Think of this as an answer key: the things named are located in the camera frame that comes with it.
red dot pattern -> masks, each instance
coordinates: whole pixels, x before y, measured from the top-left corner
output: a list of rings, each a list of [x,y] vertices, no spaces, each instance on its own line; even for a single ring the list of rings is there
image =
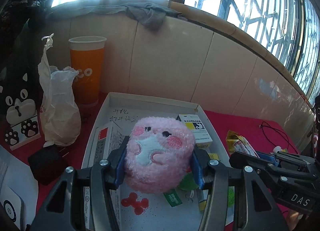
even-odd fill
[[[149,207],[149,200],[143,198],[141,201],[137,201],[138,195],[135,192],[131,192],[129,197],[121,200],[121,205],[124,207],[132,206],[136,215],[141,215],[144,209]]]

pink cheek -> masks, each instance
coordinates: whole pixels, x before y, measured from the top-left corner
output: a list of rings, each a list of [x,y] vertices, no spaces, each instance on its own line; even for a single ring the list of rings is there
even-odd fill
[[[133,130],[133,132],[132,132],[132,134],[133,134],[134,136],[138,136],[138,135],[141,135],[141,134],[143,134],[143,133],[144,133],[144,128],[143,128],[142,126],[136,127],[136,128]]]
[[[175,137],[175,136],[168,137],[167,143],[169,146],[176,148],[176,149],[180,149],[182,147],[182,141],[180,140],[180,138]]]

orange drink cup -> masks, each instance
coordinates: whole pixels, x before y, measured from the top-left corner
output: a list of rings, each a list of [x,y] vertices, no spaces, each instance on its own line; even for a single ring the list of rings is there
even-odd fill
[[[100,75],[103,62],[104,37],[69,39],[71,66],[79,71],[72,84],[79,106],[92,107],[98,103]]]

white paper bag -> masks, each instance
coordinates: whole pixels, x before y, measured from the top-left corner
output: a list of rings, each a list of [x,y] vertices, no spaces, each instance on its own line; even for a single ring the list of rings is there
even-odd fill
[[[81,128],[79,109],[72,92],[72,83],[79,71],[71,67],[58,70],[49,65],[46,52],[52,47],[52,36],[42,38],[47,38],[47,44],[38,65],[44,92],[40,111],[41,126],[47,141],[44,146],[68,146],[74,143]]]

yellow snack bag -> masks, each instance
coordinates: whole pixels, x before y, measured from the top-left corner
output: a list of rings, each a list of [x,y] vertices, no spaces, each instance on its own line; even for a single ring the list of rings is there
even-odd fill
[[[254,157],[259,157],[247,139],[239,135],[239,133],[228,131],[226,142],[230,154],[234,153],[235,151],[239,151]]]

